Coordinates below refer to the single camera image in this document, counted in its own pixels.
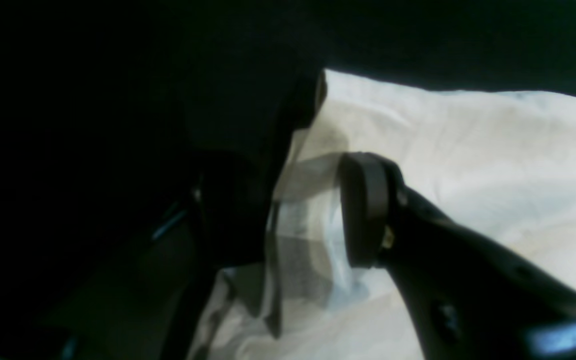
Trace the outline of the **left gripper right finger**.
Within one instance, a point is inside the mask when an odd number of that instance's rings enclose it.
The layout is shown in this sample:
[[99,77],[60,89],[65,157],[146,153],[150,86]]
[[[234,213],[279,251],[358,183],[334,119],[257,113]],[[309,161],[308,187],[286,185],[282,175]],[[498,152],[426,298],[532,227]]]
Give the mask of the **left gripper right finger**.
[[446,216],[397,164],[346,152],[347,259],[391,276],[426,360],[576,360],[576,291]]

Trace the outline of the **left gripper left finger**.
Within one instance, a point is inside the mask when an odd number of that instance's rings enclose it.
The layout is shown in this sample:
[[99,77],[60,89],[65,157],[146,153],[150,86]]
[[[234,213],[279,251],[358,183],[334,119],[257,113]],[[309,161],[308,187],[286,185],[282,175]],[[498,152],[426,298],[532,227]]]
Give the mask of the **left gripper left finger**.
[[205,360],[238,296],[228,268],[252,276],[259,309],[279,158],[208,152],[196,169],[182,205],[117,248],[64,303],[60,360]]

